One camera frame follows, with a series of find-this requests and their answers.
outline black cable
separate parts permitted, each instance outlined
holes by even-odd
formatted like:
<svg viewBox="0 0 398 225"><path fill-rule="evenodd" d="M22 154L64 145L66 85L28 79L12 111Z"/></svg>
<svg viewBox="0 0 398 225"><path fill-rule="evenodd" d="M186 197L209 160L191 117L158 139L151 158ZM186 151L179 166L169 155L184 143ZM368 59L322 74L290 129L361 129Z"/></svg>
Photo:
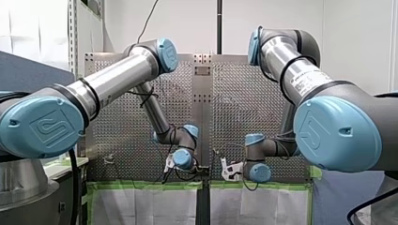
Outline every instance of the black cable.
<svg viewBox="0 0 398 225"><path fill-rule="evenodd" d="M390 190L390 191L388 191L388 192L386 192L386 193L384 193L384 194L382 194L382 195L379 195L379 196L377 196L377 197L374 197L373 199L369 200L368 202L364 202L364 203L358 205L357 207L351 209L351 210L348 212L347 217L346 217L348 223L349 223L350 225L354 225L354 222L351 220L351 217L354 216L360 209L362 209L362 208L364 208L364 207L366 207L366 206L369 206L369 205L371 205L371 204L380 202L380 201L382 201L382 200L384 200L384 199L387 199L388 197L390 197L390 196L392 196L392 195L394 195L394 194L397 194L397 193L398 193L398 187L396 187L396 188L394 188L394 189L392 189L392 190Z"/></svg>
<svg viewBox="0 0 398 225"><path fill-rule="evenodd" d="M72 215L70 218L70 225L75 225L77 220L77 215L79 212L79 168L77 167L77 159L74 150L69 150L70 164L72 167L72 179L73 179L73 197L72 197Z"/></svg>
<svg viewBox="0 0 398 225"><path fill-rule="evenodd" d="M246 164L247 164L247 159L245 158L245 159L243 160L243 170L245 169ZM255 191L255 190L257 190L257 188L258 188L258 183L255 183L255 187L254 187L253 189L249 188L249 186L246 184L246 181L245 181L245 177L244 177L244 176L242 176L242 182L243 182L243 185L244 185L249 191Z"/></svg>
<svg viewBox="0 0 398 225"><path fill-rule="evenodd" d="M148 17L146 18L146 22L145 22L145 25L144 25L144 29L143 29L143 31L141 32L141 35L140 35L140 36L138 37L138 39L137 39L137 44L140 43L140 39L141 39L141 37L143 36L143 34L144 34L145 30L146 30L146 27L147 27L147 25L148 25L149 19L150 19L150 17L152 16L152 13L153 13L153 11L155 10L155 7L156 7L156 5L158 4L158 2L159 2L159 0L156 0L156 1L155 1L155 3L153 4L152 9L150 10L150 13L149 13Z"/></svg>
<svg viewBox="0 0 398 225"><path fill-rule="evenodd" d="M175 173L176 173L176 176L178 177L178 179L180 179L180 180L182 180L182 181L191 181L191 180L193 180L193 179L197 176L197 173L196 173L194 176L192 176L192 177L190 177L190 178L183 178L183 177L181 177L181 176L179 175L178 169L177 169L177 168L175 168Z"/></svg>
<svg viewBox="0 0 398 225"><path fill-rule="evenodd" d="M166 184L167 180L169 179L170 174L171 174L173 171L174 171L174 170L171 169L171 170L169 170L169 171L164 175L163 181L161 181L161 183L162 183L163 185Z"/></svg>
<svg viewBox="0 0 398 225"><path fill-rule="evenodd" d="M170 136L169 136L170 148L169 148L168 154L170 154L172 152L172 148L174 146L174 141L176 140L176 127L174 125L171 125L171 126L173 127L173 129L170 132Z"/></svg>
<svg viewBox="0 0 398 225"><path fill-rule="evenodd" d="M284 96L284 98L288 101L288 102L290 102L292 105L295 105L295 103L292 101L292 99L286 94L286 91L284 90L284 82L283 82L283 80L284 80L284 75L286 74L286 71L289 69L289 67L291 66L291 65L293 65L294 63L296 63L298 60L300 60L300 59L308 59L308 60L310 60L315 66L317 66L317 64L316 64L316 60L313 58L313 57L311 57L310 55L299 55L299 56L297 56L297 57L295 57L295 58L292 58L291 60L289 60L287 63L286 63L286 65L284 65L284 67L283 67L283 69L282 69L282 72L281 72L281 76L280 76L280 78L279 78L279 87L281 88L281 92L282 92L282 95Z"/></svg>
<svg viewBox="0 0 398 225"><path fill-rule="evenodd" d="M263 73L263 75L269 79L270 81L277 83L278 81L274 78L269 77L269 75L264 71L263 66L262 66L262 62L261 62L261 31L263 30L263 26L258 26L257 28L257 47L258 47L258 64L260 66L261 72Z"/></svg>
<svg viewBox="0 0 398 225"><path fill-rule="evenodd" d="M97 118L97 116L100 114L100 98L97 95L96 90L88 83L84 78L79 79L88 89L90 89L91 93L94 95L94 101L96 103L96 112L94 113L94 116L90 119L90 121L93 121Z"/></svg>
<svg viewBox="0 0 398 225"><path fill-rule="evenodd" d="M143 102L141 102L141 104L140 104L140 108L143 108L144 105L146 104L146 102L149 100L149 98L151 98L152 96L154 96L155 98L159 97L158 94L154 94L153 93L154 90L155 90L155 88L152 86L152 88L150 89L149 93L137 93L137 92L132 92L132 91L128 91L127 93L133 94L135 96L145 96L146 99L144 99Z"/></svg>

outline white wall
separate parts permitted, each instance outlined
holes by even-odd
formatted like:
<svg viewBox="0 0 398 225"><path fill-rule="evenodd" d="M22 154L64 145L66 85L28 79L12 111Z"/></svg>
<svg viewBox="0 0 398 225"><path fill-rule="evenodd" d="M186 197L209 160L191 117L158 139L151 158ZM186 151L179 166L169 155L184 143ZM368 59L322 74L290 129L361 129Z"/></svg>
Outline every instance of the white wall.
<svg viewBox="0 0 398 225"><path fill-rule="evenodd" d="M322 68L330 77L350 80L371 94L390 90L393 1L324 1Z"/></svg>
<svg viewBox="0 0 398 225"><path fill-rule="evenodd" d="M143 30L153 0L105 1L105 51L123 52ZM216 1L160 0L141 38L170 38L179 53L216 51Z"/></svg>
<svg viewBox="0 0 398 225"><path fill-rule="evenodd" d="M320 0L224 0L222 53L247 54L250 35L258 25L305 30L322 46L322 17Z"/></svg>
<svg viewBox="0 0 398 225"><path fill-rule="evenodd" d="M153 1L105 1L105 51L123 52L141 33ZM224 0L223 53L247 54L252 31L295 28L322 42L319 0ZM142 40L166 37L179 53L216 52L217 0L164 0L152 15Z"/></svg>

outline perforated metal panel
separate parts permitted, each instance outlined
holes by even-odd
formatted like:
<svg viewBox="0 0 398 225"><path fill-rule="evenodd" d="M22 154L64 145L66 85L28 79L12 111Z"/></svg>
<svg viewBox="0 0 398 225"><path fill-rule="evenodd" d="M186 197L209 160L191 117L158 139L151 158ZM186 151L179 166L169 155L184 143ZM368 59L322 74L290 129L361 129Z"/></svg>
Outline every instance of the perforated metal panel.
<svg viewBox="0 0 398 225"><path fill-rule="evenodd" d="M244 149L233 145L244 144L246 134L263 133L274 137L279 132L284 99L279 86L268 81L258 67L247 63L247 56L215 55L213 69L213 116L211 148L221 150L228 160L244 159ZM212 162L212 179L222 179L220 160ZM303 157L288 161L268 157L272 180L305 182L309 177Z"/></svg>
<svg viewBox="0 0 398 225"><path fill-rule="evenodd" d="M176 126L193 123L200 132L209 133L209 138L198 142L209 142L209 149L202 150L214 159L210 164L211 178L222 179L221 163L212 156L212 149L222 150L228 162L242 160L243 148L228 143L243 145L245 135L254 132L274 136L279 130L284 100L276 84L267 81L257 67L246 63L247 56L208 57L211 63L207 62L206 67L211 72L206 76L195 75L195 67L200 65L194 62L193 55L184 54L179 56L180 63L174 73L163 74L152 84L170 123ZM121 58L121 54L87 54L86 75ZM208 81L212 93L198 96L204 94L201 85L208 89ZM90 162L90 180L155 180L161 175L169 147L151 141L152 129L139 104L136 96L126 94L102 110L96 123L87 130L87 149L96 153ZM204 111L209 111L210 116L205 116ZM204 126L203 120L209 120L210 126ZM111 154L115 163L105 164L104 158ZM309 176L302 157L292 157L289 161L268 158L267 163L274 181L305 182Z"/></svg>
<svg viewBox="0 0 398 225"><path fill-rule="evenodd" d="M122 54L89 53L86 55L86 74L106 68L121 58ZM163 74L152 82L164 113L176 126L192 121L192 63L184 61L184 55L180 55L180 60L175 72ZM86 144L96 154L87 173L90 180L151 181L162 174L169 146L151 140L153 130L135 95L125 94L104 108L91 132L93 140L88 140L90 135L87 134ZM106 158L109 161L110 155L114 156L113 164L104 161Z"/></svg>

